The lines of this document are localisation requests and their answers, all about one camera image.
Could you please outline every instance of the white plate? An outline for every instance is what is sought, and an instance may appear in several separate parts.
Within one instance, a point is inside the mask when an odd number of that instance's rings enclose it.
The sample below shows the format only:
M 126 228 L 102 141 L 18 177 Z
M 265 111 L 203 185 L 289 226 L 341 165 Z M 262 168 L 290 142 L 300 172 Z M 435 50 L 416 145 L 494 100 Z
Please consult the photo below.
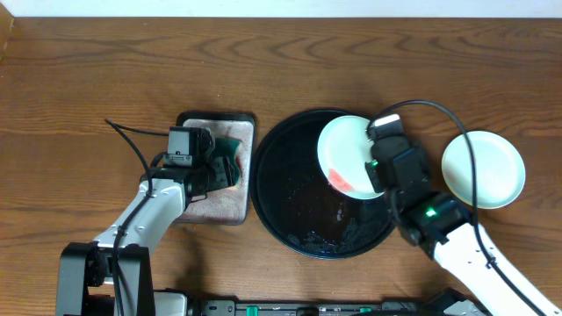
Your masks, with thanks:
M 476 158 L 478 207 L 495 209 L 513 202 L 525 185 L 525 165 L 517 149 L 500 135 L 469 132 Z M 441 161 L 449 189 L 472 205 L 472 172 L 468 147 L 459 135 L 445 149 Z
M 372 141 L 365 129 L 367 118 L 346 115 L 331 120 L 318 139 L 318 162 L 328 182 L 351 198 L 371 199 L 383 195 L 375 192 L 367 176 L 365 163 L 372 161 Z

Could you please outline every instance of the sponge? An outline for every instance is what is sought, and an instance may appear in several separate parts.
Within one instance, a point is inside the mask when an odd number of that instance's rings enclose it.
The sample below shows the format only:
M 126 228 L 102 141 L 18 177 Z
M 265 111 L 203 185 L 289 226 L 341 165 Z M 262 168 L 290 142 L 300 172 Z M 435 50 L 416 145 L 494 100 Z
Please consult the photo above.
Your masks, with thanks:
M 236 163 L 236 154 L 241 142 L 239 140 L 216 138 L 214 140 L 214 150 L 211 152 L 212 158 L 226 157 L 232 167 L 233 183 L 236 185 L 240 180 L 240 168 Z

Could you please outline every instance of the black cable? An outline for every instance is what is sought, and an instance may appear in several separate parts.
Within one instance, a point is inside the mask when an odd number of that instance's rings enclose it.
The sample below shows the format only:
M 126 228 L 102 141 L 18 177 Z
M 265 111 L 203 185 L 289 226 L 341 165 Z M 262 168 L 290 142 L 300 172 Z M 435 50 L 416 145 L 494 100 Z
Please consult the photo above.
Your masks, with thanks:
M 117 133 L 119 133 L 119 135 L 121 135 L 121 137 L 123 137 L 124 140 L 126 140 L 126 142 L 129 144 L 129 146 L 131 146 L 131 148 L 134 150 L 134 152 L 137 154 L 137 156 L 139 157 L 140 162 L 142 162 L 142 167 L 144 167 L 144 170 L 147 174 L 147 180 L 148 180 L 148 190 L 147 193 L 145 194 L 144 198 L 139 202 L 138 205 L 135 206 L 135 208 L 133 209 L 133 211 L 131 213 L 129 213 L 129 215 L 125 218 L 125 220 L 123 221 L 123 223 L 121 225 L 119 225 L 117 227 L 117 234 L 115 235 L 115 241 L 113 242 L 113 250 L 112 250 L 112 274 L 113 274 L 113 289 L 115 290 L 115 304 L 117 305 L 117 314 L 118 316 L 124 316 L 124 312 L 123 312 L 123 300 L 121 298 L 121 287 L 119 285 L 119 243 L 121 242 L 121 237 L 123 237 L 125 230 L 127 229 L 127 227 L 129 226 L 129 223 L 131 223 L 131 220 L 133 220 L 134 216 L 141 210 L 142 206 L 144 206 L 144 204 L 152 197 L 152 189 L 153 189 L 153 185 L 152 185 L 152 176 L 150 175 L 150 170 L 148 169 L 148 165 L 147 165 L 147 161 L 144 159 L 144 157 L 141 154 L 141 151 L 134 145 L 133 141 L 131 139 L 129 139 L 125 133 L 123 133 L 123 131 L 121 131 L 121 126 L 117 125 L 113 122 L 111 122 L 109 119 L 105 119 L 105 123 L 109 124 L 111 127 L 113 127 L 113 129 L 115 131 L 117 131 Z
M 471 140 L 468 138 L 468 134 L 466 133 L 465 126 L 463 126 L 463 123 L 461 123 L 460 119 L 458 119 L 458 117 L 455 114 L 453 114 L 452 111 L 448 110 L 444 106 L 429 100 L 408 100 L 391 105 L 386 109 L 384 109 L 383 111 L 381 111 L 375 119 L 378 119 L 381 116 L 387 114 L 389 111 L 396 110 L 401 106 L 413 105 L 413 104 L 425 104 L 428 106 L 432 106 L 437 110 L 440 110 L 443 113 L 447 114 L 447 116 L 449 116 L 449 118 L 455 122 L 458 129 L 465 137 L 466 146 L 468 146 L 468 152 L 471 157 L 471 169 L 472 169 L 472 225 L 474 226 L 474 235 L 476 237 L 476 241 L 480 246 L 481 253 L 482 255 L 484 255 L 484 257 L 487 260 L 486 266 L 492 267 L 494 271 L 498 274 L 498 276 L 500 276 L 501 280 L 503 280 L 503 282 L 505 282 L 505 284 L 509 287 L 509 289 L 511 289 L 511 291 L 513 291 L 533 312 L 535 312 L 537 315 L 540 316 L 546 316 L 543 313 L 543 311 L 541 311 L 533 302 L 530 301 L 530 299 L 528 299 L 521 291 L 519 291 L 519 289 L 511 282 L 511 280 L 509 280 L 509 278 L 500 270 L 497 263 L 495 262 L 495 258 L 492 257 L 490 254 L 488 254 L 488 252 L 486 251 L 486 246 L 484 246 L 484 242 L 482 241 L 482 237 L 480 236 L 480 230 L 479 230 L 478 199 L 477 199 L 477 185 L 476 185 L 476 163 L 475 163 L 476 160 L 474 158 L 474 151 L 472 149 Z
M 157 154 L 153 159 L 152 162 L 150 162 L 150 168 L 154 168 L 156 166 L 158 166 L 158 163 L 160 163 L 160 160 L 164 157 L 165 154 L 167 154 L 168 152 L 161 152 L 160 154 Z
M 160 132 L 145 131 L 145 130 L 140 130 L 140 129 L 137 129 L 137 128 L 127 127 L 127 126 L 123 126 L 123 125 L 121 125 L 121 124 L 117 124 L 117 123 L 113 123 L 113 122 L 112 122 L 112 127 L 113 127 L 113 126 L 116 126 L 116 127 L 120 128 L 120 129 L 124 129 L 124 130 L 126 130 L 126 131 L 133 132 L 133 133 L 143 133 L 143 134 L 146 134 L 146 135 L 154 135 L 154 136 L 168 136 L 168 133 L 160 133 Z

